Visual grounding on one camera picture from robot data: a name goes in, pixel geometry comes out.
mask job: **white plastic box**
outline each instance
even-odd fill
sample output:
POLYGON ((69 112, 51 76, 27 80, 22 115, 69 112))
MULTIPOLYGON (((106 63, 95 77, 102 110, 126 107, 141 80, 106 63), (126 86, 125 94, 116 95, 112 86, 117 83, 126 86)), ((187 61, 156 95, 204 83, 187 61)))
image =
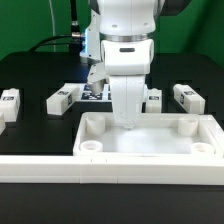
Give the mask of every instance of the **white plastic box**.
POLYGON ((52 115, 64 114, 74 103, 79 87, 72 84, 59 89, 47 99, 47 113, 52 115))
POLYGON ((0 112, 4 113, 5 122, 15 122, 17 120, 19 107, 19 90, 4 90, 0 99, 0 112))
POLYGON ((111 156, 116 158, 168 156, 186 159, 195 156, 194 153, 192 154, 193 144, 206 143, 214 148, 214 155, 211 158, 222 158, 224 138, 220 136, 224 137, 224 133, 211 115, 141 114, 136 126, 126 130, 115 124, 112 113, 85 113, 77 133, 74 155, 108 159, 111 156), (92 153, 95 152, 93 144, 90 146, 89 153, 87 150, 82 152, 81 144, 88 141, 102 143, 103 150, 92 153))
POLYGON ((4 114, 2 112, 0 112, 0 135, 2 134, 2 132, 5 130, 5 118, 4 118, 4 114))
POLYGON ((204 114, 205 100, 188 85, 173 87, 174 99, 189 114, 204 114))
POLYGON ((162 112, 162 90, 150 89, 146 99, 146 113, 162 112))

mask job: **white block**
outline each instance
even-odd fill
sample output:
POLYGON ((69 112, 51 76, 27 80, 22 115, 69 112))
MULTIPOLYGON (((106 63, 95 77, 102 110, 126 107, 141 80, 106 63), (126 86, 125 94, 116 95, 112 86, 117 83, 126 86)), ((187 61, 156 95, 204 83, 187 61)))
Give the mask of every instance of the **white block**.
POLYGON ((53 115, 64 114, 74 103, 79 92, 79 87, 72 84, 64 86, 46 100, 47 113, 53 115))
POLYGON ((6 122, 15 122, 20 107, 19 90, 4 90, 0 99, 0 112, 4 113, 6 122))
POLYGON ((204 114, 205 100, 190 86, 176 84, 173 87, 174 99, 189 114, 204 114))
POLYGON ((2 134, 4 130, 5 130, 5 118, 4 118, 4 114, 0 112, 0 135, 2 134))
POLYGON ((148 90, 146 99, 146 113, 161 113, 162 112, 162 90, 148 90))

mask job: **white plastic fixture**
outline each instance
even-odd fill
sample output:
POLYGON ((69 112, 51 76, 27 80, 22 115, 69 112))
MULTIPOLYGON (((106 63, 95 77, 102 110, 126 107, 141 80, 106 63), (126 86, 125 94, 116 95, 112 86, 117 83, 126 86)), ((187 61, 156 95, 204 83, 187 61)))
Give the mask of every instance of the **white plastic fixture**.
POLYGON ((150 89, 146 99, 146 113, 162 112, 162 90, 150 89))
POLYGON ((79 93, 77 85, 66 85, 46 100, 47 113, 52 115, 64 114, 74 103, 79 93))
POLYGON ((178 121, 178 133, 182 136, 193 137, 198 132, 198 119, 193 116, 181 117, 178 121))
POLYGON ((101 113, 105 132, 93 135, 90 114, 83 114, 73 156, 0 156, 0 182, 224 185, 224 132, 212 116, 142 114, 124 130, 112 113, 101 113), (183 116, 198 119, 195 136, 178 133, 183 116))
POLYGON ((5 125, 4 114, 2 112, 0 112, 0 135, 5 130, 5 127, 6 127, 6 125, 5 125))
POLYGON ((17 120, 19 107, 19 90, 4 90, 0 99, 0 112, 4 113, 5 122, 15 122, 17 120))
POLYGON ((204 114, 205 100, 188 85, 173 87, 174 99, 189 114, 204 114))
POLYGON ((89 134, 102 135, 105 132, 105 117, 99 114, 89 114, 86 118, 86 128, 89 134))

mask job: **black cable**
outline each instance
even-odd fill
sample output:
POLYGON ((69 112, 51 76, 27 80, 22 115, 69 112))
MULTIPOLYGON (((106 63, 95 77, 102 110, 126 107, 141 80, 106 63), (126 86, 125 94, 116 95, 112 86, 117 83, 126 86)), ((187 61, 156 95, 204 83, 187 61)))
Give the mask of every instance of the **black cable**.
POLYGON ((78 21, 76 0, 70 0, 72 21, 78 21))
POLYGON ((72 17, 71 31, 75 33, 80 33, 76 0, 70 0, 70 4, 71 4, 71 17, 72 17))
POLYGON ((69 43, 48 43, 48 44, 39 44, 34 47, 32 47, 29 51, 30 52, 35 52, 39 47, 44 47, 44 46, 58 46, 58 45, 71 45, 74 44, 73 42, 69 43))
POLYGON ((58 36, 53 36, 53 37, 49 37, 46 38, 42 41, 40 41, 38 44, 36 44, 34 47, 30 48, 29 51, 30 52, 35 52, 35 50, 39 47, 41 47, 42 45, 44 45, 45 43, 52 41, 52 40, 58 40, 58 39, 64 39, 64 38, 71 38, 72 36, 70 34, 65 34, 65 35, 58 35, 58 36))

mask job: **label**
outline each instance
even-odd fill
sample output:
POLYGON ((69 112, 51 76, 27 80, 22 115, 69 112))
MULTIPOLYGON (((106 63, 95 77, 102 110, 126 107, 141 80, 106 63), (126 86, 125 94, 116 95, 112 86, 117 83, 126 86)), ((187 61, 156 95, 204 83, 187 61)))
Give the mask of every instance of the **label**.
POLYGON ((14 100, 14 96, 5 96, 3 97, 3 101, 11 101, 11 100, 14 100))
POLYGON ((180 103, 184 104, 184 95, 183 94, 180 95, 180 103))
POLYGON ((68 96, 68 106, 72 104, 72 95, 68 96))
POLYGON ((103 99, 103 94, 92 94, 92 93, 83 93, 81 100, 102 100, 103 99))
POLYGON ((69 92, 60 91, 60 92, 58 92, 58 95, 66 96, 68 93, 69 93, 69 92))
POLYGON ((192 91, 186 91, 186 92, 184 92, 184 94, 187 95, 187 96, 195 95, 195 93, 192 92, 192 91))
POLYGON ((159 97, 158 96, 150 96, 149 100, 159 100, 159 97))

